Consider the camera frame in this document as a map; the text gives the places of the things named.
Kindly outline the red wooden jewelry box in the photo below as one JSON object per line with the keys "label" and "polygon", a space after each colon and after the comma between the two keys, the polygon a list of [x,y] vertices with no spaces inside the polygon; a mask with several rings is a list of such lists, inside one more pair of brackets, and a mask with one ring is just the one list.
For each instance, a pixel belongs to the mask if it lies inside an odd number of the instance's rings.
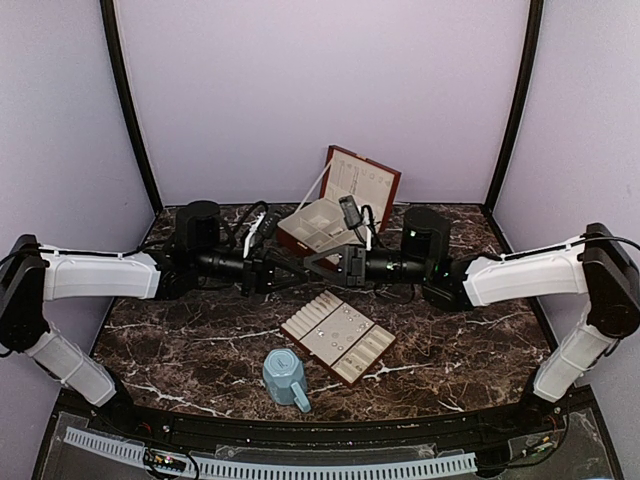
{"label": "red wooden jewelry box", "polygon": [[366,228],[350,230],[339,199],[351,195],[357,206],[373,211],[377,231],[386,229],[401,172],[340,146],[328,147],[323,173],[317,178],[319,198],[308,197],[278,223],[276,239],[297,255],[307,256],[342,244],[356,243]]}

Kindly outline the red jewelry tray insert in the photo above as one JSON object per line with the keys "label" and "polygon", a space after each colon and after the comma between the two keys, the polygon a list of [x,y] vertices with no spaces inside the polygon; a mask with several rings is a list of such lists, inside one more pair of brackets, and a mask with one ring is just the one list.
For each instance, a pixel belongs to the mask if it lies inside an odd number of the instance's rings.
{"label": "red jewelry tray insert", "polygon": [[326,290],[281,324],[295,345],[352,387],[396,342],[396,336]]}

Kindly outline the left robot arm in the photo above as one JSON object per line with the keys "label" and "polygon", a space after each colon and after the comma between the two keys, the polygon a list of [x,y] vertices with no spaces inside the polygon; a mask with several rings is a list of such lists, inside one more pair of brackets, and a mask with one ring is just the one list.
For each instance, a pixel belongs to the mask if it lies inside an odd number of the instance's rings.
{"label": "left robot arm", "polygon": [[241,293],[266,295],[307,282],[303,269],[265,248],[281,218],[267,208],[237,243],[238,230],[220,206],[199,200],[175,214],[173,233],[129,252],[61,249],[22,235],[1,261],[1,346],[24,353],[101,408],[120,436],[141,427],[140,412],[116,376],[66,339],[43,314],[46,302],[80,297],[174,300],[195,290],[237,284]]}

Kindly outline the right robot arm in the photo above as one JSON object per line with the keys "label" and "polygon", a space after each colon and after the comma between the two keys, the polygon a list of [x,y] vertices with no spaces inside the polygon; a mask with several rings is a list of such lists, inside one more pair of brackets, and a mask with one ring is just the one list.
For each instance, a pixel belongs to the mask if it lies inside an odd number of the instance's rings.
{"label": "right robot arm", "polygon": [[494,303],[554,294],[587,295],[577,325],[530,377],[526,399],[510,413],[521,434],[534,432],[549,405],[624,338],[639,328],[639,268],[626,253],[626,239],[601,223],[564,242],[511,254],[449,256],[451,224],[438,212],[411,207],[403,217],[397,250],[346,244],[305,258],[307,269],[344,287],[365,283],[412,284],[444,311],[462,312]]}

